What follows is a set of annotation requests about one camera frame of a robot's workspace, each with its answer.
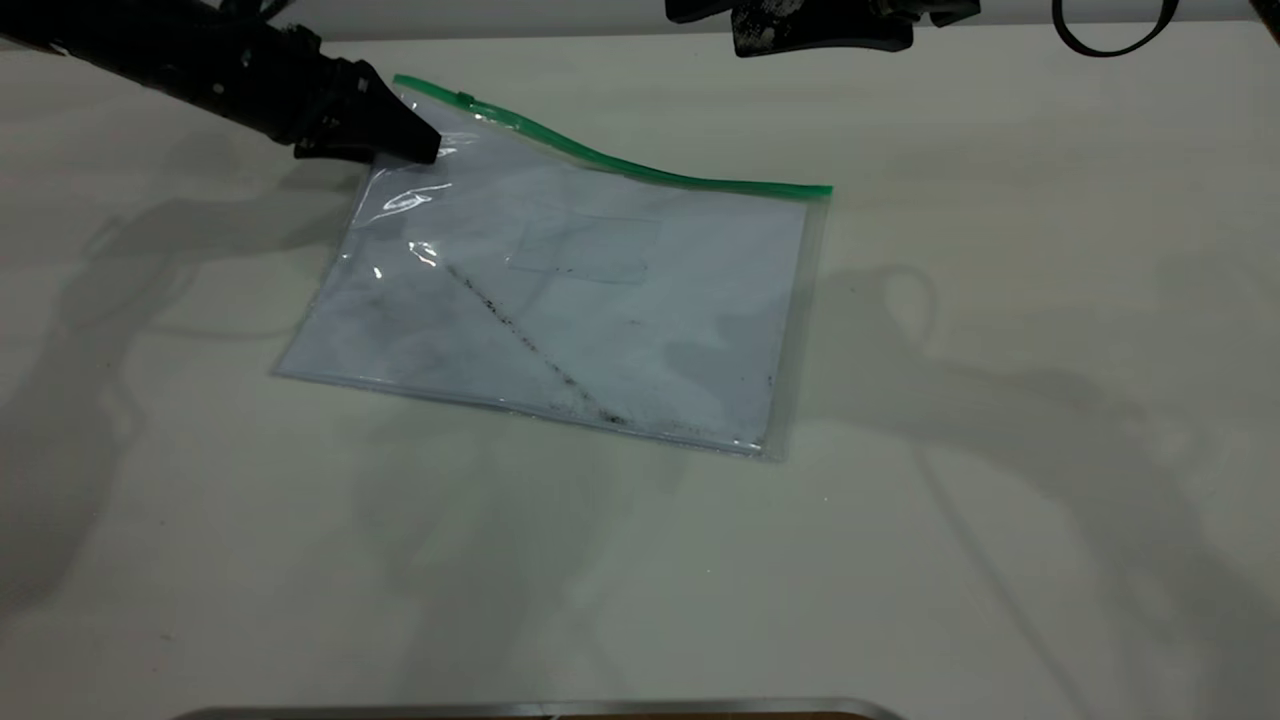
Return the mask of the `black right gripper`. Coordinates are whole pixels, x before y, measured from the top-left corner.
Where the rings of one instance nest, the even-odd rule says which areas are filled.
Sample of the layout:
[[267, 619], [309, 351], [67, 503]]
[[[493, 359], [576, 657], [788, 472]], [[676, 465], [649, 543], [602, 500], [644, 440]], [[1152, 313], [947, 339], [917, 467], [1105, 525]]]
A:
[[936, 27], [978, 15], [980, 1], [667, 1], [676, 24], [728, 13], [739, 58], [797, 53], [823, 42], [879, 53], [901, 53], [914, 44], [915, 23]]

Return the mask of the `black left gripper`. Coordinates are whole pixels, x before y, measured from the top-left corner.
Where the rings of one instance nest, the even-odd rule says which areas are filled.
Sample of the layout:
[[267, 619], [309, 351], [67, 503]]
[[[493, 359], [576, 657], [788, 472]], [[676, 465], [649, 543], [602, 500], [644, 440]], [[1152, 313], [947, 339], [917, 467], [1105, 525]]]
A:
[[[369, 164], [378, 154], [431, 165], [440, 133], [366, 61], [328, 56], [305, 26], [233, 20], [221, 29], [230, 55], [215, 70], [215, 113], [294, 145], [300, 160]], [[316, 140], [346, 119], [344, 140]]]

